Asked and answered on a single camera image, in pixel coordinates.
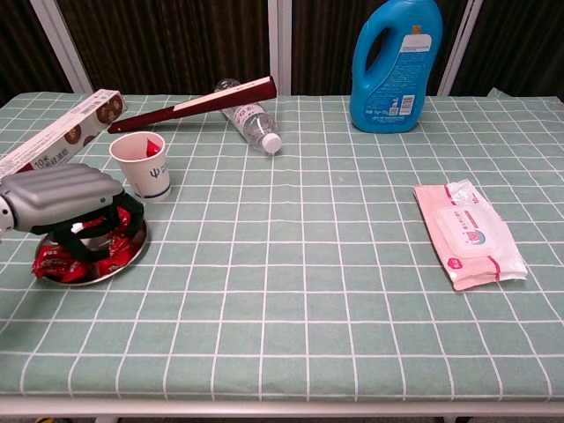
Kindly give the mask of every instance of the pink package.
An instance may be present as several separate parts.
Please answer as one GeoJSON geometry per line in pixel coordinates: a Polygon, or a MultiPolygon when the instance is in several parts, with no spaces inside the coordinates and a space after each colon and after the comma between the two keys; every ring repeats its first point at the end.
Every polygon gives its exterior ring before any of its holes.
{"type": "Polygon", "coordinates": [[[455,290],[526,279],[527,269],[508,225],[470,181],[419,185],[415,197],[455,290]]]}

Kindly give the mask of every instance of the table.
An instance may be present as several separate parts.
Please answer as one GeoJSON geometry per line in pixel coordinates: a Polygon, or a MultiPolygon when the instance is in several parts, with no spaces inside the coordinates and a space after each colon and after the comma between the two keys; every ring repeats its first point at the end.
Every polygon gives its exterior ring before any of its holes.
{"type": "MultiPolygon", "coordinates": [[[[19,95],[0,111],[0,153],[84,97],[19,95]]],[[[127,117],[186,96],[125,99],[127,117]]],[[[107,283],[36,281],[37,237],[7,233],[0,408],[22,397],[303,413],[549,401],[535,410],[564,413],[564,105],[433,97],[414,131],[374,135],[350,124],[347,102],[265,102],[284,143],[274,159],[221,113],[153,125],[173,192],[146,207],[143,258],[107,283]],[[527,280],[453,292],[412,188],[464,178],[508,222],[527,280]]],[[[123,181],[115,138],[74,161],[123,181]]]]}

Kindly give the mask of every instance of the paper cup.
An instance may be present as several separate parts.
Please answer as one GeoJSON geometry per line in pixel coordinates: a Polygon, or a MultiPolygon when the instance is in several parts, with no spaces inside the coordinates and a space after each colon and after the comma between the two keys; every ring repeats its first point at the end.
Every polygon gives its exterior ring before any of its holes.
{"type": "Polygon", "coordinates": [[[135,194],[143,201],[156,203],[170,194],[165,140],[154,132],[134,132],[119,137],[109,146],[109,153],[119,163],[135,194]],[[147,156],[147,139],[160,150],[147,156]]]}

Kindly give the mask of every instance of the dark curtain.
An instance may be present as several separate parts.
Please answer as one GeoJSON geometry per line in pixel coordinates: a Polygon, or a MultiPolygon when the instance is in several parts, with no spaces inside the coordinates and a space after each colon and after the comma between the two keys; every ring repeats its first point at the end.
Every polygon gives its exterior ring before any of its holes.
{"type": "Polygon", "coordinates": [[[564,1],[484,0],[451,93],[564,95],[564,1]]]}
{"type": "Polygon", "coordinates": [[[0,3],[0,106],[31,91],[71,92],[28,0],[0,3]]]}
{"type": "MultiPolygon", "coordinates": [[[[298,0],[293,2],[292,93],[350,94],[351,65],[360,30],[384,0],[298,0]]],[[[466,8],[465,0],[437,0],[443,33],[427,93],[436,94],[466,8]]],[[[380,50],[373,46],[368,61],[380,50]]]]}
{"type": "Polygon", "coordinates": [[[210,93],[270,74],[267,0],[57,0],[94,88],[210,93]]]}

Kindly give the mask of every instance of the detergent bottle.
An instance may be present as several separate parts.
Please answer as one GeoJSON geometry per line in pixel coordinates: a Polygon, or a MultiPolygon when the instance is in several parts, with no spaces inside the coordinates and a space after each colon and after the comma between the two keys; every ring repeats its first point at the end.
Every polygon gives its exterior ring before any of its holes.
{"type": "Polygon", "coordinates": [[[413,129],[441,37],[441,12],[434,0],[389,0],[370,16],[352,59],[354,126],[380,133],[413,129]],[[382,50],[367,69],[368,53],[386,28],[382,50]]]}

